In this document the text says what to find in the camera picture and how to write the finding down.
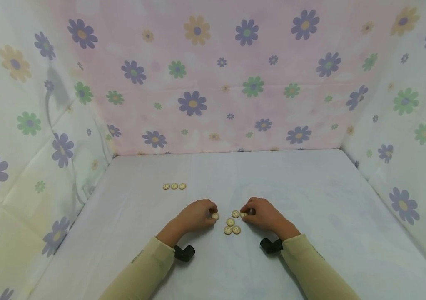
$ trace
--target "green flower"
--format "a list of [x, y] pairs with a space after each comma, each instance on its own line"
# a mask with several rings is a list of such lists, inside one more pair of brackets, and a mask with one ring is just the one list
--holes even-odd
[[247, 94], [250, 98], [252, 95], [258, 97], [258, 93], [263, 92], [264, 81], [261, 81], [260, 76], [250, 77], [247, 82], [243, 83], [244, 89], [243, 94]]
[[124, 101], [124, 99], [122, 98], [122, 95], [118, 94], [118, 92], [116, 91], [109, 91], [108, 94], [106, 95], [106, 98], [108, 98], [108, 101], [114, 105], [122, 104]]
[[418, 97], [418, 92], [412, 92], [411, 88], [407, 88], [406, 91], [399, 91], [398, 97], [394, 98], [393, 103], [394, 111], [398, 111], [399, 115], [402, 116], [405, 112], [406, 114], [411, 114], [413, 112], [413, 107], [417, 107], [420, 103], [416, 98]]
[[371, 68], [374, 66], [374, 64], [376, 63], [376, 60], [378, 59], [378, 54], [371, 54], [370, 57], [368, 57], [367, 59], [364, 60], [364, 64], [363, 64], [363, 71], [369, 71], [371, 70]]
[[183, 75], [186, 75], [184, 64], [181, 64], [181, 61], [172, 61], [171, 65], [168, 66], [169, 74], [173, 75], [175, 78], [182, 78]]
[[24, 135], [29, 135], [30, 133], [31, 135], [36, 135], [36, 132], [41, 130], [41, 120], [34, 113], [29, 114], [23, 111], [23, 116], [18, 116], [16, 119], [20, 122], [16, 127], [19, 130], [23, 130]]
[[294, 98], [296, 95], [298, 95], [300, 93], [300, 87], [298, 86], [297, 83], [295, 84], [290, 84], [287, 87], [284, 88], [284, 93], [283, 95], [286, 95], [286, 98]]
[[41, 193], [41, 192], [43, 192], [43, 191], [45, 190], [45, 187], [46, 187], [46, 184], [43, 182], [43, 180], [42, 180], [42, 181], [38, 181], [38, 182], [35, 184], [35, 186], [34, 186], [34, 190], [35, 190], [37, 193]]
[[420, 141], [421, 145], [424, 145], [424, 143], [426, 143], [426, 124], [420, 124], [414, 133], [416, 134], [414, 139]]
[[86, 105], [87, 102], [92, 101], [93, 94], [90, 92], [90, 88], [83, 83], [78, 82], [75, 85], [76, 97], [80, 99], [80, 103]]

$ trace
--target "beige sleeve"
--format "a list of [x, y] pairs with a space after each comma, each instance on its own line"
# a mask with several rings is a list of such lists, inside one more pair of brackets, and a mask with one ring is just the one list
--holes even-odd
[[283, 241], [282, 256], [308, 300], [360, 299], [304, 234]]
[[99, 300], [146, 300], [173, 265], [174, 249], [152, 237]]

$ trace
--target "hand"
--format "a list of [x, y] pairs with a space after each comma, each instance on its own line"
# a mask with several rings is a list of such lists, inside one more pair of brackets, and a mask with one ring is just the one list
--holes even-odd
[[241, 212], [246, 213], [250, 209], [254, 209], [256, 214], [246, 215], [242, 220], [263, 230], [273, 231], [281, 240], [287, 240], [301, 234], [295, 225], [286, 220], [266, 199], [251, 197], [246, 205], [241, 208]]

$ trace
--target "forearm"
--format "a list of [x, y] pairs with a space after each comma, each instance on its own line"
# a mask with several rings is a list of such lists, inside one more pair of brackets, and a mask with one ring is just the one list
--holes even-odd
[[304, 234], [284, 240], [282, 256], [308, 300], [360, 299]]

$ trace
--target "round button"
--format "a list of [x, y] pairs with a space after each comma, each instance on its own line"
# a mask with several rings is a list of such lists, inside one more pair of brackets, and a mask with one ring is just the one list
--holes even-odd
[[229, 218], [229, 219], [226, 220], [226, 224], [228, 226], [233, 226], [234, 225], [234, 220], [232, 218]]
[[226, 226], [223, 231], [225, 234], [231, 234], [233, 232], [233, 230], [229, 226]]
[[241, 228], [239, 226], [234, 226], [232, 231], [234, 234], [240, 234]]

